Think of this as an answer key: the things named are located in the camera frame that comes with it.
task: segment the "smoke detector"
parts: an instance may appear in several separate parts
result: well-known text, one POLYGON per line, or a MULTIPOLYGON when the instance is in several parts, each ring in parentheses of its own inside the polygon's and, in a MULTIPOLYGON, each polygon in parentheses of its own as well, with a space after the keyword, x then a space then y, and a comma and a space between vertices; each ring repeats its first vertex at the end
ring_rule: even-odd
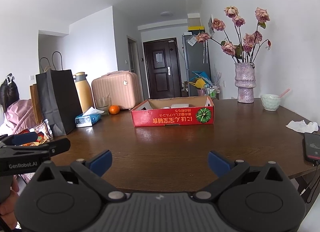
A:
POLYGON ((160 15, 164 16, 164 17, 171 17, 171 16, 173 16, 173 13, 172 12, 162 12, 160 15))

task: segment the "green pumpkin illustration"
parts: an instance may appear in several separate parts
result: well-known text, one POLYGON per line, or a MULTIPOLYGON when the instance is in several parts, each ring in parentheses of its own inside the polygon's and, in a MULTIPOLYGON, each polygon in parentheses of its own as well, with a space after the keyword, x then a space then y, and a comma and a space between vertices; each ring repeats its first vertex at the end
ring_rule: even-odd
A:
POLYGON ((197 120, 204 124, 204 123, 207 123, 209 122, 209 120, 211 119, 211 111, 210 109, 207 109, 207 108, 201 108, 197 114, 196 114, 196 117, 197 117, 197 120))

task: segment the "rose bouquet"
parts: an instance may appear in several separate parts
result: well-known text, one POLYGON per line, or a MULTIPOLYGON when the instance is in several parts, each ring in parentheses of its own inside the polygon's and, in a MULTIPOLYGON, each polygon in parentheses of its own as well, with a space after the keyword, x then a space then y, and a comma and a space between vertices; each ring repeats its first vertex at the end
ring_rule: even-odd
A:
POLYGON ((257 57, 257 54, 261 48, 261 46, 268 42, 268 50, 271 47, 271 42, 269 39, 266 39, 265 41, 262 41, 262 34, 258 31, 258 27, 265 29, 266 28, 266 22, 270 21, 269 15, 267 13, 267 10, 261 9, 257 7, 256 9, 256 18, 258 20, 257 23, 257 29, 253 34, 246 33, 245 36, 242 38, 240 27, 245 24, 245 20, 239 16, 239 11, 235 6, 226 7, 224 9, 226 16, 232 19, 236 33, 238 35, 239 44, 234 45, 226 31, 226 25, 222 20, 219 20, 217 18, 213 19, 211 24, 211 30, 212 31, 224 31, 226 38, 222 42, 218 42, 215 39, 213 39, 208 33, 200 33, 196 36, 197 42, 205 43, 207 40, 211 39, 218 43, 223 52, 232 56, 233 60, 236 63, 240 62, 248 62, 248 63, 254 63, 254 60, 257 57))

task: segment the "box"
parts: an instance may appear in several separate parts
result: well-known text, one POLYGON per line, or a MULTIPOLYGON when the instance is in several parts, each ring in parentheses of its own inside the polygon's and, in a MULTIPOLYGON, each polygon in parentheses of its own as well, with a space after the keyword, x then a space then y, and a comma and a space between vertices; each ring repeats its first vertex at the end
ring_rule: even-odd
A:
POLYGON ((131 114, 135 127, 213 124, 214 105, 208 96, 148 99, 132 109, 131 114), (189 107, 170 108, 173 104, 189 107))
POLYGON ((85 116, 83 116, 83 114, 78 115, 75 118, 76 127, 93 126, 100 118, 100 114, 89 114, 85 116))

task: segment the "refrigerator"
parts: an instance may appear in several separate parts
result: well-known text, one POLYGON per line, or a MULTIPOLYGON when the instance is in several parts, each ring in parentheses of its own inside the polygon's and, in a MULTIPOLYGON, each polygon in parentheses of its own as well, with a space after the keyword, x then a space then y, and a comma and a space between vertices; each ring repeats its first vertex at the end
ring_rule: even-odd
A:
MULTIPOLYGON (((194 46, 191 46, 188 43, 188 40, 192 38, 192 35, 182 35, 182 44, 183 44, 183 51, 184 51, 184 58, 186 61, 186 70, 187 70, 187 81, 189 82, 190 79, 192 79, 195 74, 193 74, 193 71, 204 71, 209 76, 211 80, 211 73, 210 73, 210 62, 208 59, 204 60, 203 63, 203 43, 196 43, 194 46)), ((188 83, 188 92, 190 97, 196 97, 198 96, 198 91, 196 87, 193 85, 190 85, 188 83)))

